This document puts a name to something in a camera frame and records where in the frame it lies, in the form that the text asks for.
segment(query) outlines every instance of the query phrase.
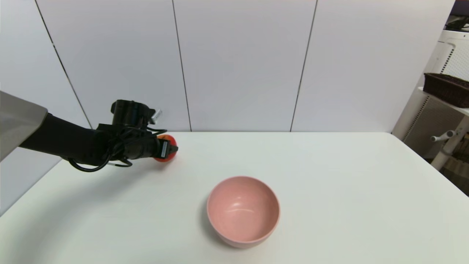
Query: black cable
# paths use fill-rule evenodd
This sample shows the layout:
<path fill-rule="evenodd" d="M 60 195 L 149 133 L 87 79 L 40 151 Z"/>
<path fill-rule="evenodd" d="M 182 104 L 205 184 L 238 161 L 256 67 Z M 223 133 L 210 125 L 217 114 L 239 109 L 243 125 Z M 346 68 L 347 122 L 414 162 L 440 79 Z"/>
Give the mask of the black cable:
<path fill-rule="evenodd" d="M 119 161 L 121 161 L 122 163 L 125 163 L 126 165 L 114 164 L 114 166 L 116 166 L 116 167 L 123 167 L 123 168 L 127 168 L 127 167 L 132 166 L 132 162 L 130 162 L 128 159 L 120 159 Z"/>
<path fill-rule="evenodd" d="M 147 129 L 150 130 L 150 131 L 154 131 L 154 132 L 159 132 L 159 131 L 164 130 L 164 129 L 154 129 L 154 128 L 151 128 L 151 127 L 147 127 Z"/>
<path fill-rule="evenodd" d="M 464 28 L 468 28 L 468 27 L 465 27 L 465 25 L 469 23 L 469 16 L 460 16 L 457 20 L 455 21 L 452 21 L 448 24 L 445 24 L 446 26 L 446 30 L 456 30 L 456 31 L 459 31 L 461 29 L 464 29 Z"/>
<path fill-rule="evenodd" d="M 75 169 L 78 169 L 78 170 L 80 170 L 80 171 L 84 171 L 84 172 L 95 172 L 95 171 L 99 171 L 99 170 L 101 170 L 102 168 L 104 168 L 104 166 L 107 165 L 107 163 L 109 162 L 110 159 L 111 159 L 111 155 L 108 155 L 107 158 L 106 158 L 106 160 L 105 160 L 100 166 L 98 166 L 98 167 L 96 167 L 96 168 L 92 168 L 92 169 L 84 168 L 84 167 L 78 165 L 78 164 L 76 163 L 76 161 L 75 161 L 74 159 L 72 159 L 72 158 L 69 158 L 69 159 L 68 159 L 68 163 L 70 163 L 70 165 L 72 165 Z"/>
<path fill-rule="evenodd" d="M 126 130 L 126 129 L 129 129 L 127 131 L 125 131 L 123 134 L 121 134 L 120 136 L 114 138 L 114 139 L 111 139 L 109 140 L 108 144 L 109 144 L 109 149 L 107 150 L 106 154 L 106 159 L 104 160 L 104 162 L 99 165 L 98 167 L 95 167 L 95 168 L 91 168 L 91 169 L 88 169 L 88 168 L 84 168 L 80 165 L 78 165 L 78 163 L 76 163 L 76 161 L 72 158 L 69 158 L 68 159 L 68 162 L 70 163 L 70 165 L 72 165 L 74 168 L 76 168 L 77 170 L 79 171 L 84 171 L 84 172 L 95 172 L 95 171 L 99 171 L 101 170 L 102 168 L 104 168 L 104 166 L 106 166 L 109 161 L 111 160 L 111 158 L 115 155 L 117 155 L 118 153 L 120 153 L 121 151 L 124 151 L 125 150 L 125 146 L 129 145 L 129 144 L 133 144 L 135 142 L 138 142 L 139 140 L 142 140 L 142 139 L 146 139 L 146 138 L 153 138 L 153 137 L 156 137 L 160 134 L 163 134 L 163 133 L 166 133 L 167 130 L 166 129 L 153 129 L 153 128 L 147 128 L 148 130 L 151 130 L 151 131 L 155 131 L 156 133 L 152 133 L 152 134 L 149 134 L 149 135 L 145 135 L 143 137 L 140 137 L 140 138 L 137 138 L 135 140 L 132 140 L 132 141 L 129 141 L 129 142 L 126 142 L 125 141 L 125 136 L 127 136 L 132 130 L 139 130 L 141 132 L 146 132 L 146 130 L 143 130 L 143 129 L 140 129 L 140 128 L 135 128 L 135 127 L 125 127 L 123 128 L 123 130 Z M 117 167 L 130 167 L 132 166 L 132 162 L 130 162 L 129 160 L 127 160 L 127 158 L 123 158 L 123 159 L 120 159 L 120 161 L 122 163 L 125 163 L 125 165 L 122 165 L 122 164 L 114 164 L 115 166 Z"/>
<path fill-rule="evenodd" d="M 168 130 L 166 130 L 166 129 L 160 129 L 160 130 L 159 130 L 158 132 L 156 132 L 156 133 L 143 136 L 143 137 L 138 138 L 138 139 L 136 139 L 136 140 L 134 140 L 134 141 L 130 141 L 130 142 L 126 143 L 126 145 L 133 144 L 133 143 L 138 142 L 138 141 L 140 141 L 140 140 L 142 140 L 142 139 L 154 138 L 154 137 L 156 137 L 156 136 L 158 136 L 158 135 L 160 135 L 160 134 L 166 133 L 166 132 L 168 132 Z"/>

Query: white table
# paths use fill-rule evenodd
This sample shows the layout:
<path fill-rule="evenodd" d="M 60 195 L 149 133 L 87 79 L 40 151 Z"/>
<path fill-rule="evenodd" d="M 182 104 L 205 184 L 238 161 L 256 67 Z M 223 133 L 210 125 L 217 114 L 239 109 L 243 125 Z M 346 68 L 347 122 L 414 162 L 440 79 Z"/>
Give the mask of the white table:
<path fill-rule="evenodd" d="M 171 134 L 166 166 L 60 162 L 0 217 L 0 263 L 469 263 L 469 198 L 392 135 Z M 280 201 L 255 248 L 226 246 L 207 222 L 210 190 L 234 175 Z"/>
<path fill-rule="evenodd" d="M 418 88 L 419 91 L 423 92 L 425 95 L 430 96 L 434 98 L 435 100 L 438 100 L 439 102 L 453 108 L 454 110 L 463 113 L 464 117 L 462 118 L 461 122 L 459 123 L 458 127 L 454 130 L 456 131 L 456 135 L 450 138 L 445 145 L 443 146 L 442 150 L 438 152 L 436 157 L 433 159 L 431 162 L 431 165 L 435 167 L 435 169 L 440 170 L 443 168 L 445 165 L 446 161 L 450 157 L 450 155 L 453 153 L 454 149 L 457 147 L 458 143 L 462 140 L 464 135 L 466 135 L 467 132 L 469 132 L 469 108 L 459 108 L 456 107 L 450 103 L 447 103 L 440 98 L 433 96 L 429 93 L 424 92 L 423 87 Z"/>

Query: orange ball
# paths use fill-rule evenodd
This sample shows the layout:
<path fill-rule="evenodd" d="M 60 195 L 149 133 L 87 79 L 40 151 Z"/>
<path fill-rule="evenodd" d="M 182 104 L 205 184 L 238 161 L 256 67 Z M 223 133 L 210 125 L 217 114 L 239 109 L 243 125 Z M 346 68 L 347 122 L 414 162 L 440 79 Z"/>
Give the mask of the orange ball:
<path fill-rule="evenodd" d="M 166 135 L 166 134 L 165 135 L 158 135 L 157 138 L 159 138 L 161 140 L 169 140 L 169 142 L 172 146 L 177 146 L 176 140 L 171 135 Z M 157 159 L 157 158 L 154 158 L 154 159 L 159 161 L 159 162 L 168 162 L 168 161 L 172 160 L 174 158 L 174 156 L 176 156 L 176 152 L 173 152 L 173 153 L 169 154 L 168 158 L 166 158 L 166 159 Z"/>

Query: brown basket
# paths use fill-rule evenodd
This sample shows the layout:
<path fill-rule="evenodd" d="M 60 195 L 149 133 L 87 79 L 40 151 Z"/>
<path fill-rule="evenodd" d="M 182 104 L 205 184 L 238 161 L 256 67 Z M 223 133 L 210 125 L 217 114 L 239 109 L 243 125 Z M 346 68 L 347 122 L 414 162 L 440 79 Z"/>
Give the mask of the brown basket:
<path fill-rule="evenodd" d="M 424 73 L 424 92 L 460 108 L 469 108 L 469 82 L 446 74 Z"/>

